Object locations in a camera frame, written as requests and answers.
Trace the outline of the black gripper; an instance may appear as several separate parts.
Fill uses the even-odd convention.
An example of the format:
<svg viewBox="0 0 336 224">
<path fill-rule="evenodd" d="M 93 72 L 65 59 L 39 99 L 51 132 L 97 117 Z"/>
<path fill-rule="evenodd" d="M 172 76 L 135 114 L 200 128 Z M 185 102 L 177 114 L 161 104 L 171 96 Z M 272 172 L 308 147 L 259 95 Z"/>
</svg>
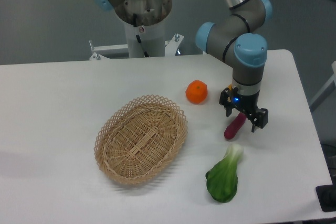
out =
<svg viewBox="0 0 336 224">
<path fill-rule="evenodd" d="M 243 85 L 238 82 L 232 82 L 232 90 L 225 88 L 219 98 L 219 104 L 226 110 L 226 117 L 232 114 L 232 110 L 246 115 L 251 121 L 251 132 L 254 133 L 259 126 L 266 126 L 268 123 L 268 110 L 258 108 L 258 98 L 260 93 L 261 82 L 255 85 Z"/>
</svg>

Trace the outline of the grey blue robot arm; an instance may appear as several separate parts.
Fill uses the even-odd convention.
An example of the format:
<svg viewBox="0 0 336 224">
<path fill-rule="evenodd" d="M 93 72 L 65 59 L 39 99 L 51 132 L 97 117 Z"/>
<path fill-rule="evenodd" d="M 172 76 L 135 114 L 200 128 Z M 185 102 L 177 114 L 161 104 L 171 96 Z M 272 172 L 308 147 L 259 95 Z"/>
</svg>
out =
<svg viewBox="0 0 336 224">
<path fill-rule="evenodd" d="M 165 44 L 162 23 L 172 9 L 172 0 L 93 0 L 101 9 L 115 11 L 124 22 L 129 56 L 163 56 Z M 253 128 L 268 123 L 268 110 L 257 106 L 267 42 L 255 33 L 272 16 L 269 0 L 225 0 L 230 16 L 222 24 L 204 23 L 195 43 L 203 52 L 233 70 L 232 87 L 221 92 L 219 102 L 227 115 L 233 109 L 243 113 Z"/>
</svg>

